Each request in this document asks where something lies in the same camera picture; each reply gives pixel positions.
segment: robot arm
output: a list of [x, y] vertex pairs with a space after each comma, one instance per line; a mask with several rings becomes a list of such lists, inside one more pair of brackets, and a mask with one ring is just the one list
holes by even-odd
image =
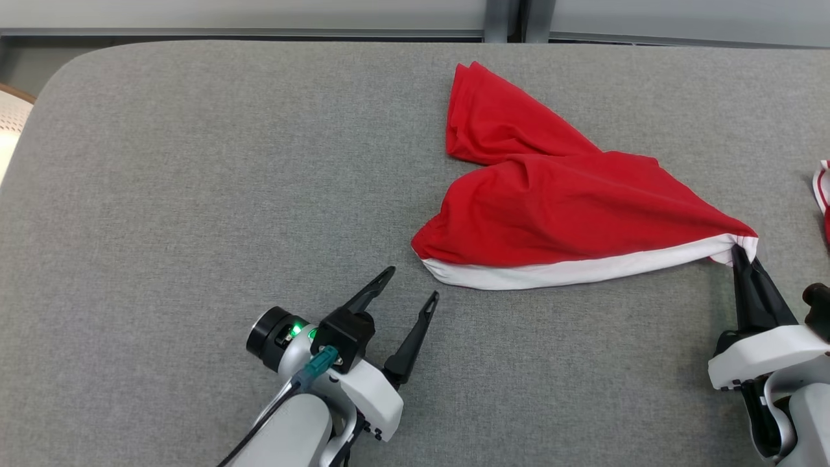
[[[364, 431], [376, 440], [392, 438], [403, 411], [398, 388], [413, 371], [438, 303], [438, 293], [433, 292], [382, 370], [368, 363], [366, 345], [375, 329], [366, 308], [394, 272], [395, 268], [385, 269], [319, 326], [279, 307], [260, 317], [247, 349], [265, 366], [291, 379], [220, 465], [335, 467], [348, 463], [350, 450]], [[318, 361], [325, 368], [309, 371], [309, 365]]]
[[830, 288], [804, 292], [798, 324], [758, 259], [732, 248], [738, 330], [720, 335], [709, 377], [740, 391], [755, 449], [787, 467], [830, 466]]

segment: red fabric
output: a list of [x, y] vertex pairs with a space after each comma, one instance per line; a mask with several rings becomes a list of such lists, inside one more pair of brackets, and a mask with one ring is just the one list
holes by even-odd
[[757, 237], [642, 155], [602, 152], [478, 63], [459, 65], [447, 153], [488, 167], [456, 180], [415, 235], [420, 258], [516, 267], [618, 256], [720, 234]]
[[820, 203], [824, 203], [824, 238], [830, 244], [830, 206], [828, 206], [827, 196], [824, 195], [824, 190], [822, 189], [822, 179], [826, 174], [827, 171], [824, 169], [819, 171], [818, 178], [815, 182], [815, 190], [818, 198], [821, 200]]

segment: gray fabric surface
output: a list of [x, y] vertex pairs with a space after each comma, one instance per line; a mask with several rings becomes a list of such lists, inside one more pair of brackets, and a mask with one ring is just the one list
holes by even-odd
[[740, 396], [706, 375], [734, 326], [728, 268], [481, 292], [419, 263], [409, 240], [476, 168], [443, 151], [473, 60], [751, 225], [806, 314], [830, 273], [809, 184], [827, 52], [116, 47], [51, 80], [0, 189], [0, 465], [216, 464], [276, 390], [245, 351], [259, 314], [319, 320], [390, 264], [370, 359], [442, 301], [400, 430], [361, 438], [353, 466], [760, 465]]

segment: white chair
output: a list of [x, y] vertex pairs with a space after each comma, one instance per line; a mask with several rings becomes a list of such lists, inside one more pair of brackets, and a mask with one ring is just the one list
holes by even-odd
[[0, 84], [0, 184], [34, 103], [27, 93]]

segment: cable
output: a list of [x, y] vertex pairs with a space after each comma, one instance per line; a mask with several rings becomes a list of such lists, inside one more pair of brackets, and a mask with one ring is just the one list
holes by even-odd
[[271, 418], [272, 415], [274, 415], [276, 410], [282, 406], [283, 402], [288, 401], [300, 390], [305, 390], [311, 387], [311, 383], [317, 379], [317, 376], [325, 373], [326, 370], [334, 365], [335, 361], [337, 361], [337, 350], [332, 346], [326, 346], [325, 349], [313, 356], [311, 360], [305, 364], [305, 366], [303, 366], [291, 377], [291, 380], [288, 382], [290, 388], [287, 390], [284, 388], [283, 391], [280, 391], [282, 397], [276, 401], [273, 401], [264, 414], [260, 414], [260, 416], [256, 419], [254, 426], [250, 431], [248, 431], [248, 434], [242, 438], [242, 441], [239, 441], [239, 444], [233, 448], [231, 454], [228, 454], [217, 467], [226, 467], [226, 465], [228, 465], [228, 463], [230, 463], [233, 458], [235, 458], [240, 451], [245, 448], [248, 442], [256, 436], [256, 433], [258, 433], [262, 426]]
[[265, 416], [263, 416], [253, 426], [253, 428], [251, 428], [251, 431], [248, 431], [248, 434], [245, 435], [244, 438], [242, 438], [242, 441], [239, 441], [239, 444], [237, 445], [237, 447], [233, 448], [233, 450], [231, 451], [231, 454], [227, 455], [225, 457], [225, 459], [223, 459], [222, 462], [220, 462], [217, 467], [225, 467], [226, 465], [228, 465], [228, 463], [231, 462], [233, 460], [233, 458], [237, 456], [237, 454], [239, 454], [239, 451], [241, 451], [248, 444], [248, 442], [251, 439], [253, 439], [253, 437], [256, 435], [256, 433], [259, 432], [260, 428], [262, 428], [262, 426], [268, 421], [268, 419], [271, 418], [271, 415], [274, 415], [274, 412], [276, 412], [276, 410], [279, 409], [280, 406], [282, 406], [282, 403], [285, 402], [285, 401], [288, 401], [299, 390], [300, 390], [300, 385], [299, 384], [296, 384], [296, 383], [292, 384], [291, 388], [286, 392], [286, 394], [282, 397], [282, 399], [279, 399], [273, 406], [271, 406], [271, 408], [268, 410], [268, 412], [265, 413]]

